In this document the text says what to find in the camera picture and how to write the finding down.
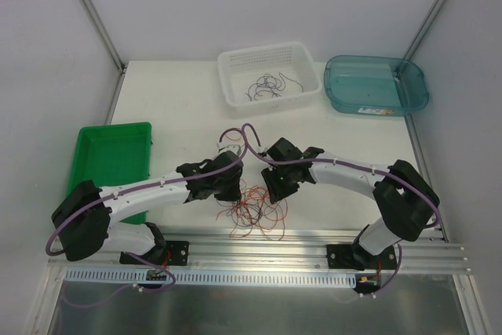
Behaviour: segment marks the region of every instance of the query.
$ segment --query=black wire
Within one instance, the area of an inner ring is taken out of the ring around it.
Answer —
[[[271,98],[280,97],[282,92],[286,88],[286,80],[294,82],[300,86],[301,92],[304,92],[304,86],[302,86],[298,81],[288,78],[282,72],[279,72],[279,77],[276,78],[273,75],[265,74],[258,78],[251,86],[249,86],[247,93],[245,95],[249,98],[249,101],[257,101],[266,93],[270,94]]]

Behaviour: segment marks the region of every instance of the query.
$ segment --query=robotic arm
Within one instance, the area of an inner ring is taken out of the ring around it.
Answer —
[[[433,211],[416,193],[389,177],[376,175],[376,169],[390,173],[427,196],[436,206],[438,196],[420,174],[408,163],[396,161],[392,166],[370,166],[344,159],[336,163],[336,156],[320,148],[310,147],[302,153],[288,140],[281,138],[267,149],[267,155],[276,162],[306,158],[320,158],[333,162],[305,162],[291,165],[272,165],[262,171],[272,202],[277,202],[298,191],[302,182],[334,184],[356,191],[376,201],[381,218],[365,227],[350,245],[341,247],[335,261],[346,268],[362,271],[374,265],[378,256],[389,246],[404,239],[416,241],[427,227]],[[366,168],[365,171],[351,166]]]
[[[183,164],[158,179],[101,188],[91,180],[81,182],[52,215],[54,226],[58,228],[82,207],[89,207],[59,232],[66,258],[82,260],[97,251],[107,250],[134,253],[153,264],[162,264],[166,257],[166,241],[157,226],[119,221],[155,207],[203,200],[210,195],[221,201],[238,201],[242,161],[220,173],[211,173],[236,162],[239,155],[240,147],[231,145],[212,160]],[[122,253],[120,263],[138,262]]]

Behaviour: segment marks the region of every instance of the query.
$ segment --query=gray floor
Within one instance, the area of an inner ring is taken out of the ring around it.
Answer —
[[[65,283],[88,304],[114,284]],[[467,334],[449,276],[399,276],[377,299],[347,289],[175,286],[160,294],[126,289],[98,308],[59,304],[50,334]]]

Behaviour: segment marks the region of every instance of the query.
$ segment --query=teal bin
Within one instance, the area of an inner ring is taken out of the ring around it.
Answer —
[[[151,124],[84,127],[78,134],[71,167],[69,194],[83,180],[93,180],[97,187],[132,184],[148,178],[150,167]],[[147,213],[124,219],[142,224]]]
[[[326,65],[324,89],[342,113],[403,116],[429,102],[422,70],[399,58],[335,56]]]

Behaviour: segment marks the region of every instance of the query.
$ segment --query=black bracket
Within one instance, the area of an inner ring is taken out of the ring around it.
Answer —
[[[187,241],[166,241],[166,250],[169,252],[167,266],[186,266],[190,243]]]
[[[353,247],[350,244],[326,245],[326,257],[328,259],[328,268],[330,270],[347,270],[353,267],[347,266],[343,262],[344,256],[352,255]],[[378,270],[378,262],[382,264],[382,270],[394,271],[398,265],[393,246],[384,249],[382,253],[376,256],[366,258],[365,267],[360,270]]]

